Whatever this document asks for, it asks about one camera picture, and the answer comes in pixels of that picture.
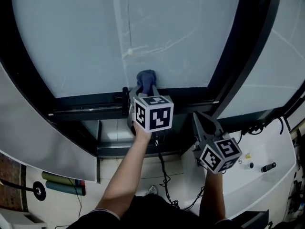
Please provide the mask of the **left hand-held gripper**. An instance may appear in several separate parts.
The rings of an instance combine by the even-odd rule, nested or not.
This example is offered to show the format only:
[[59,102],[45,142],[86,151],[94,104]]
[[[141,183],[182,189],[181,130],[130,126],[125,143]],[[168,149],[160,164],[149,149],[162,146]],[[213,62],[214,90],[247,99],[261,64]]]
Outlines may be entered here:
[[174,103],[169,96],[160,95],[157,87],[151,85],[148,96],[142,93],[142,86],[135,86],[129,92],[130,108],[127,125],[133,130],[137,123],[146,133],[170,129],[173,122]]

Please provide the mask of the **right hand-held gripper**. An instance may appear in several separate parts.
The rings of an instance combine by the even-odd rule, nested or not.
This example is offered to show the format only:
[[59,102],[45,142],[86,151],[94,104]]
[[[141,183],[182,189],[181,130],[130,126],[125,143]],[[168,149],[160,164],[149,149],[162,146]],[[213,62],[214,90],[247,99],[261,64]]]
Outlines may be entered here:
[[235,138],[224,133],[220,123],[203,112],[193,112],[192,125],[200,142],[193,151],[195,160],[214,174],[232,168],[242,155]]

